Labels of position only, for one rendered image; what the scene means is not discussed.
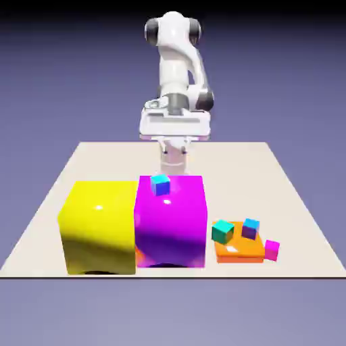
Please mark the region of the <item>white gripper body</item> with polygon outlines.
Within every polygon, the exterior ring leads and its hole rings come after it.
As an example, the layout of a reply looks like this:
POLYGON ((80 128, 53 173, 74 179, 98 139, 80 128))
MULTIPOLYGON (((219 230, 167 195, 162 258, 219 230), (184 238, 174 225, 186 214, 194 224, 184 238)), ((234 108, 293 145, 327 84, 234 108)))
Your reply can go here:
POLYGON ((205 111, 182 110, 182 115, 169 115, 167 108, 143 108, 139 124, 142 139, 182 137, 205 140, 210 136, 211 115, 205 111))

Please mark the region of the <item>small blue cube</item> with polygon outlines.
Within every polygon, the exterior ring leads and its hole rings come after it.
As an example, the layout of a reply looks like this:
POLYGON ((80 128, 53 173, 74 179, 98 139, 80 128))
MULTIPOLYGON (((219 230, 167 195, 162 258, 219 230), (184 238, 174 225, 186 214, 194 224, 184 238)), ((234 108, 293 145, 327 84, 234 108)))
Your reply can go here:
POLYGON ((151 190, 155 196, 167 195, 170 193, 170 178, 165 174, 158 174, 150 177, 151 190))

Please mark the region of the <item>small green cube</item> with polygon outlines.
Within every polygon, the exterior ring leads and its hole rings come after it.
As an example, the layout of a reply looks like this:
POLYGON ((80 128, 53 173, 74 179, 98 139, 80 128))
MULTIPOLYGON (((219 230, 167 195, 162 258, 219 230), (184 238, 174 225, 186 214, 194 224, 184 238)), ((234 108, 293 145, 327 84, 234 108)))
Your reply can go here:
POLYGON ((212 240, 220 244, 227 244, 234 234, 234 224, 225 220, 218 220, 212 225, 212 240))

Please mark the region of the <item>small purple cube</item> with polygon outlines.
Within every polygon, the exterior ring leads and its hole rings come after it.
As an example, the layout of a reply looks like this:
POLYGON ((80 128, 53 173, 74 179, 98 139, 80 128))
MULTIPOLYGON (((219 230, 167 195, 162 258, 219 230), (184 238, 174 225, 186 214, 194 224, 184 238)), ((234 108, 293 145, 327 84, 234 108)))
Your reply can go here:
POLYGON ((242 225, 241 236, 246 239, 255 240, 260 228, 260 221, 246 218, 242 225))

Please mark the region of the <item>small magenta cube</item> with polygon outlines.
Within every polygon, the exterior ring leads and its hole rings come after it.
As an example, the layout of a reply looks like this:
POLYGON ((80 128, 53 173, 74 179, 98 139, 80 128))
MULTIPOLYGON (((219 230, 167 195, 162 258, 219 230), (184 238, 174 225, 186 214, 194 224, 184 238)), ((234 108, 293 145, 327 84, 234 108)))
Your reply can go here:
POLYGON ((279 249, 280 249, 279 242, 267 239, 264 246, 264 250, 265 250, 264 258, 266 260, 275 262, 278 257, 279 249))

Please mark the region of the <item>large magenta box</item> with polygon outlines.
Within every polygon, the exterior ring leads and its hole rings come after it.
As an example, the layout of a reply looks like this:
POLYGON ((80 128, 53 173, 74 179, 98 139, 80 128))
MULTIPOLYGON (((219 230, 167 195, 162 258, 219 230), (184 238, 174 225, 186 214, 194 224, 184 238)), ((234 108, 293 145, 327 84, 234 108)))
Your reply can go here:
POLYGON ((207 203, 201 176, 171 176, 170 193, 155 196, 141 176, 134 206, 137 266, 205 266, 207 203))

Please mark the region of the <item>large yellow box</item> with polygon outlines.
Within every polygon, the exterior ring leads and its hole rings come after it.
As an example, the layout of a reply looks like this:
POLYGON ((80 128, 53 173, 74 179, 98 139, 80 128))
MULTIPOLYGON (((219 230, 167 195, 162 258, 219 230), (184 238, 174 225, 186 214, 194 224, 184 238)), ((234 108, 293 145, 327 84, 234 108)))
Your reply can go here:
POLYGON ((57 221, 68 274, 136 272, 134 180, 74 183, 57 221))

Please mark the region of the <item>large orange box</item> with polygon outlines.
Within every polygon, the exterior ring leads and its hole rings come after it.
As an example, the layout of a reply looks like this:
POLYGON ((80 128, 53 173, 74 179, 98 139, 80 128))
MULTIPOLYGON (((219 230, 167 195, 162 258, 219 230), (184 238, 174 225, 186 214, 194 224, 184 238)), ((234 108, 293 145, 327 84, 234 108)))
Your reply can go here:
POLYGON ((221 264, 229 263, 263 263, 265 249, 260 234, 255 239, 242 237, 242 221, 230 221, 234 224, 234 232, 231 240, 223 245, 215 242, 216 261, 221 264))

